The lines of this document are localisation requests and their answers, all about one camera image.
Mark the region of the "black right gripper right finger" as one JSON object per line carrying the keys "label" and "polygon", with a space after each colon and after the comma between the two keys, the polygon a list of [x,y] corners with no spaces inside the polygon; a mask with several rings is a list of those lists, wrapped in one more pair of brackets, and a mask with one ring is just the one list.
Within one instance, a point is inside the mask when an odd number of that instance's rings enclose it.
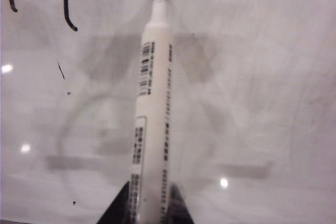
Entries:
{"label": "black right gripper right finger", "polygon": [[170,192],[170,223],[194,224],[180,189],[176,183],[172,184]]}

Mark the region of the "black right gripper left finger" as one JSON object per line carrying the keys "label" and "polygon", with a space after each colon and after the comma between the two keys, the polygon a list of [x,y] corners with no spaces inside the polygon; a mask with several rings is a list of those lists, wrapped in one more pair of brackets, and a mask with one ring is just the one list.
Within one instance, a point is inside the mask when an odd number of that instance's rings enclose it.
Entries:
{"label": "black right gripper left finger", "polygon": [[98,224],[130,223],[129,182],[126,182],[114,200],[97,221]]}

